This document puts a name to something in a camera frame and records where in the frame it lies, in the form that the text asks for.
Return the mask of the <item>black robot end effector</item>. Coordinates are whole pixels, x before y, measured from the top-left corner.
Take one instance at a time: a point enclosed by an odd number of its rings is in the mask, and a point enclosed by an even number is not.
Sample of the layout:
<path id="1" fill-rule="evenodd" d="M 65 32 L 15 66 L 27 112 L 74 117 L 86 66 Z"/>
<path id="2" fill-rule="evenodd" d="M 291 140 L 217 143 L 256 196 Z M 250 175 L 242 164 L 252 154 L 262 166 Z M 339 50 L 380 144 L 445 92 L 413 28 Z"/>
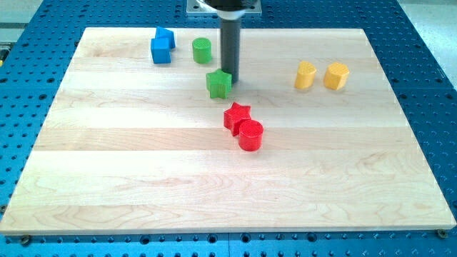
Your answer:
<path id="1" fill-rule="evenodd" d="M 256 5 L 256 0 L 204 0 L 204 3 L 215 9 L 222 19 L 239 19 L 247 9 Z"/>

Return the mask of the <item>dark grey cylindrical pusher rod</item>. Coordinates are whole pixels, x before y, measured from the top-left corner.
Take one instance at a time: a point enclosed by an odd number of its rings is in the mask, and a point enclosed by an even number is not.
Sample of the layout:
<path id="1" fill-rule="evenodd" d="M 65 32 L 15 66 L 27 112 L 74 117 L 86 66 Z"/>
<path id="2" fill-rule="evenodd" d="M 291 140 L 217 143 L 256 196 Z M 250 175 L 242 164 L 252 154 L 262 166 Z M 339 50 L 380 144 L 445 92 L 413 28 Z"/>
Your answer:
<path id="1" fill-rule="evenodd" d="M 221 69 L 231 74 L 233 84 L 239 80 L 240 31 L 240 19 L 221 19 Z"/>

